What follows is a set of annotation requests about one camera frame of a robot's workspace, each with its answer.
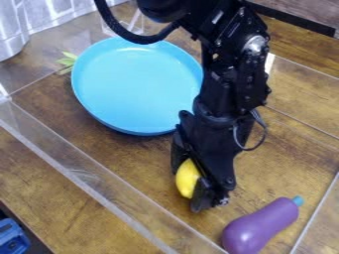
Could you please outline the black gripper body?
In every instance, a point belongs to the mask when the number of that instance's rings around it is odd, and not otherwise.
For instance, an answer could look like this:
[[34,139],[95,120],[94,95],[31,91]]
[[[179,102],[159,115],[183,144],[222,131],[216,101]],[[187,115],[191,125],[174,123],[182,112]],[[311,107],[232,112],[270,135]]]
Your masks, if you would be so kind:
[[212,107],[196,98],[194,110],[183,110],[179,118],[174,137],[180,136],[190,148],[188,159],[198,168],[200,178],[215,183],[227,183],[234,190],[235,158],[249,149],[254,115],[250,112],[241,114],[234,110],[214,112]]

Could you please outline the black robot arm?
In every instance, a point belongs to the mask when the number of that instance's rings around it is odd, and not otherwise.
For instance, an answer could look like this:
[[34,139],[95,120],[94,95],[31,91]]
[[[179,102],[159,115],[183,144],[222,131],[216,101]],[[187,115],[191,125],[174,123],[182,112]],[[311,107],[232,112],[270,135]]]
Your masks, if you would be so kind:
[[203,84],[191,111],[179,113],[172,138],[171,167],[192,163],[200,173],[191,210],[230,201],[237,187],[234,159],[249,149],[257,109],[270,94],[265,62],[267,26],[246,0],[136,0],[152,20],[175,22],[202,43]]

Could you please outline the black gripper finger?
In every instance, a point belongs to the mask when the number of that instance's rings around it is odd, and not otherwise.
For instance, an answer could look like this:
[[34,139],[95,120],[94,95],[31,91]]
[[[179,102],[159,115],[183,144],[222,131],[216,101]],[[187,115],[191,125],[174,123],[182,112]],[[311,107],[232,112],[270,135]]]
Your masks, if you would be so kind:
[[191,198],[191,210],[200,212],[216,206],[230,203],[231,186],[227,183],[215,183],[207,178],[199,178]]
[[175,136],[171,144],[171,171],[172,174],[178,173],[178,170],[190,158],[190,148],[182,140],[180,136]]

